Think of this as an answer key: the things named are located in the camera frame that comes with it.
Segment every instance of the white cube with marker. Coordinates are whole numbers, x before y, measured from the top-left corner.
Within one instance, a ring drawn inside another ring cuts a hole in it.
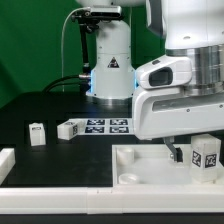
[[[33,123],[29,125],[31,146],[46,145],[44,125]]]
[[[57,126],[58,138],[70,140],[83,131],[84,122],[81,119],[70,119]]]
[[[209,135],[191,137],[191,170],[193,180],[206,183],[217,179],[221,140]]]

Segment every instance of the white block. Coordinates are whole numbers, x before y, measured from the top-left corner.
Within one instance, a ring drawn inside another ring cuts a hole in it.
[[[13,148],[5,148],[0,152],[0,184],[15,165],[15,152]]]
[[[200,183],[217,179],[221,141],[209,134],[191,137],[191,170],[193,180]]]
[[[45,130],[42,123],[29,125],[31,146],[46,145]]]
[[[84,122],[81,119],[68,120],[57,126],[58,138],[70,140],[83,132]]]

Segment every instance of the cable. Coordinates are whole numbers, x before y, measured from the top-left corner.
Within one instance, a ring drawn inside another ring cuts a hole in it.
[[[65,81],[65,80],[68,80],[68,79],[79,79],[79,76],[77,75],[71,75],[71,76],[66,76],[66,77],[62,77],[60,79],[56,79],[55,81],[51,82],[49,85],[47,85],[42,92],[47,92],[47,90],[49,88],[51,88],[51,86],[57,84],[58,82],[62,82],[62,81]]]
[[[80,83],[75,83],[75,82],[69,82],[69,83],[59,83],[59,84],[55,84],[52,85],[51,87],[49,87],[45,92],[50,92],[51,89],[57,87],[57,86],[68,86],[68,85],[79,85]]]
[[[67,16],[63,24],[62,34],[61,34],[61,77],[62,78],[64,78],[64,37],[65,37],[65,28],[66,28],[67,22],[73,13],[82,11],[82,10],[89,10],[89,9],[90,7],[84,7],[84,8],[78,8],[73,10],[72,12],[69,13],[69,15]]]

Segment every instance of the warning label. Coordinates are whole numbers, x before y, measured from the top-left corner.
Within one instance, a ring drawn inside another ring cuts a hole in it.
[[[115,57],[110,61],[108,68],[120,68]]]

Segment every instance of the white platform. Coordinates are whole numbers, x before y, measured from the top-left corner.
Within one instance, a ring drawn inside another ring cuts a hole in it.
[[[0,189],[0,213],[224,212],[221,164],[214,183],[196,183],[189,174],[190,146],[180,147],[183,164],[172,162],[165,145],[115,145],[113,187]],[[128,149],[128,157],[119,158],[118,151],[122,148],[132,148],[134,157]],[[127,165],[121,165],[120,159]],[[130,179],[136,184],[118,182],[119,176],[127,173],[134,175]]]

